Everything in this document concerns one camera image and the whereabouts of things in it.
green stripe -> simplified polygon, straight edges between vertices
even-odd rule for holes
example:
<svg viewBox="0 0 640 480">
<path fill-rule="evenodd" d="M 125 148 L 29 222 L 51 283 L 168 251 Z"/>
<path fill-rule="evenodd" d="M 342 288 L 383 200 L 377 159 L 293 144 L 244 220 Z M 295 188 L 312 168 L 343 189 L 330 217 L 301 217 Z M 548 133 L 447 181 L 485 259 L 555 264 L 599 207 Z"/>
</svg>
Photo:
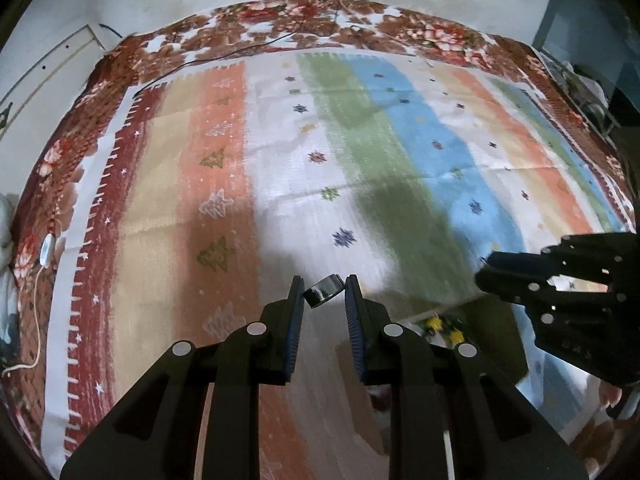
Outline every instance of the green stripe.
<svg viewBox="0 0 640 480">
<path fill-rule="evenodd" d="M 593 189 L 589 183 L 584 179 L 584 177 L 580 174 L 580 171 L 575 167 L 575 163 L 572 160 L 571 156 L 564 147 L 559 146 L 558 138 L 549 130 L 549 127 L 553 127 L 551 124 L 544 124 L 542 120 L 533 113 L 533 110 L 529 108 L 529 106 L 521 106 L 518 100 L 518 97 L 514 95 L 514 92 L 520 92 L 519 89 L 515 89 L 513 86 L 505 83 L 496 78 L 490 78 L 490 81 L 494 84 L 496 88 L 509 100 L 511 103 L 518 108 L 521 112 L 523 112 L 527 119 L 533 124 L 533 127 L 536 129 L 540 137 L 547 145 L 554 151 L 556 155 L 562 159 L 562 161 L 566 164 L 566 168 L 569 171 L 569 175 L 572 179 L 575 180 L 576 184 L 580 187 L 582 192 L 587 197 L 589 205 L 593 209 L 596 214 L 600 225 L 604 232 L 615 231 L 615 229 L 611 222 L 609 221 L 609 216 L 607 215 L 605 209 L 602 206 L 599 198 L 593 193 Z"/>
<path fill-rule="evenodd" d="M 398 263 L 397 282 L 388 288 L 402 290 L 407 298 L 399 303 L 408 299 L 412 311 L 390 314 L 397 319 L 433 308 L 430 302 L 467 298 L 474 290 L 474 272 L 465 251 L 384 109 L 369 99 L 351 67 L 337 56 L 300 54 L 297 60 L 367 229 L 383 236 Z M 393 298 L 384 301 L 393 307 Z"/>
</svg>

orange stripe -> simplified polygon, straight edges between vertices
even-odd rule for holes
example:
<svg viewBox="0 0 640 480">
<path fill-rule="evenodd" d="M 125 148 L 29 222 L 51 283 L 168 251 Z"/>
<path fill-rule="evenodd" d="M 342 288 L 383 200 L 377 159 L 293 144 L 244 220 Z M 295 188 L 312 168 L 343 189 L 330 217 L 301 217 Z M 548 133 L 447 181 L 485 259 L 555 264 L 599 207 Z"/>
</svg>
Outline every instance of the orange stripe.
<svg viewBox="0 0 640 480">
<path fill-rule="evenodd" d="M 591 232 L 589 221 L 567 186 L 564 176 L 553 167 L 553 162 L 540 143 L 529 133 L 528 128 L 509 115 L 471 72 L 455 68 L 452 69 L 452 73 L 482 101 L 482 107 L 473 104 L 471 107 L 476 108 L 474 113 L 485 122 L 485 127 L 500 138 L 500 143 L 510 156 L 513 167 L 535 168 L 521 171 L 521 176 L 532 191 L 545 226 L 557 237 Z M 495 120 L 489 120 L 486 110 Z M 496 121 L 504 130 L 496 129 Z"/>
<path fill-rule="evenodd" d="M 188 259 L 176 266 L 182 286 L 174 311 L 175 333 L 177 338 L 188 338 L 198 346 L 226 337 L 257 320 L 262 311 L 251 183 L 243 167 L 244 67 L 240 62 L 202 73 L 200 102 L 190 117 L 191 139 L 179 162 L 182 190 L 175 254 Z M 225 201 L 233 201 L 226 202 L 225 215 L 220 216 L 222 210 L 216 214 L 210 209 L 217 218 L 200 212 L 198 208 L 212 193 L 222 198 L 220 190 Z M 211 244 L 214 249 L 203 253 Z M 216 254 L 224 250 L 224 245 L 226 253 L 217 260 Z M 305 443 L 298 436 L 281 391 L 272 386 L 260 390 L 262 476 L 268 477 L 265 468 L 270 463 L 279 463 L 273 465 L 278 478 L 312 478 Z"/>
</svg>

white cable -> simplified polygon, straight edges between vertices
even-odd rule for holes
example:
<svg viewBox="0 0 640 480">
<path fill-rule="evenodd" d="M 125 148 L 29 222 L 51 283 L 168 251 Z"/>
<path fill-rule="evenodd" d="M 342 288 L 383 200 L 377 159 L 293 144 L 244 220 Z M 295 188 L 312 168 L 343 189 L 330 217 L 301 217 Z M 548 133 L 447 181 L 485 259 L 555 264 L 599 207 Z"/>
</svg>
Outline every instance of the white cable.
<svg viewBox="0 0 640 480">
<path fill-rule="evenodd" d="M 38 352 L 36 354 L 36 359 L 32 364 L 18 364 L 14 366 L 10 366 L 2 371 L 2 377 L 7 375 L 9 372 L 13 372 L 14 370 L 31 370 L 38 366 L 38 362 L 40 361 L 40 351 L 42 350 L 42 338 L 40 336 L 40 321 L 38 320 L 38 279 L 40 277 L 40 273 L 45 269 L 45 267 L 40 267 L 40 270 L 36 273 L 36 280 L 33 285 L 33 314 L 36 317 L 36 330 L 38 333 Z"/>
</svg>

striped blanket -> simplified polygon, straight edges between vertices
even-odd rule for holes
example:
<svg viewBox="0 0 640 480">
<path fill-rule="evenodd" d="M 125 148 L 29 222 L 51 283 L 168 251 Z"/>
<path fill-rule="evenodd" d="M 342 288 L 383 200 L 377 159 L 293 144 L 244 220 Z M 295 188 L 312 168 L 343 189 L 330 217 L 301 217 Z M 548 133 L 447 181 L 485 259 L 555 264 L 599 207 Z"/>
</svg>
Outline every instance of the striped blanket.
<svg viewBox="0 0 640 480">
<path fill-rule="evenodd" d="M 618 184 L 536 91 L 473 68 L 318 48 L 137 88 L 81 161 L 63 233 L 40 444 L 54 474 L 173 341 L 223 340 L 294 274 L 357 274 L 393 319 L 414 319 L 476 298 L 493 250 L 631 226 Z M 519 387 L 570 438 L 591 379 L 514 315 Z M 347 340 L 341 300 L 305 313 L 292 384 L 260 391 L 263 478 L 386 478 Z"/>
</svg>

floor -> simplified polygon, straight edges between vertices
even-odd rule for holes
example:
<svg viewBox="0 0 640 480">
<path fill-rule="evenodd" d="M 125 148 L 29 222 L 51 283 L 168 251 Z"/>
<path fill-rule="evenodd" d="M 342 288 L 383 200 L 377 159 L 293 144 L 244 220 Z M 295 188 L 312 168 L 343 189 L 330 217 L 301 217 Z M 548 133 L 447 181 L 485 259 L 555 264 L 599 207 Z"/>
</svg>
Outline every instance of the floor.
<svg viewBox="0 0 640 480">
<path fill-rule="evenodd" d="M 0 96 L 6 95 L 0 111 L 14 102 L 10 125 L 0 130 L 0 192 L 17 201 L 56 124 L 84 88 L 95 63 L 117 43 L 116 35 L 99 23 L 126 36 L 241 1 L 247 0 L 34 0 L 0 52 Z M 532 42 L 548 3 L 376 1 L 449 18 L 525 43 Z"/>
</svg>

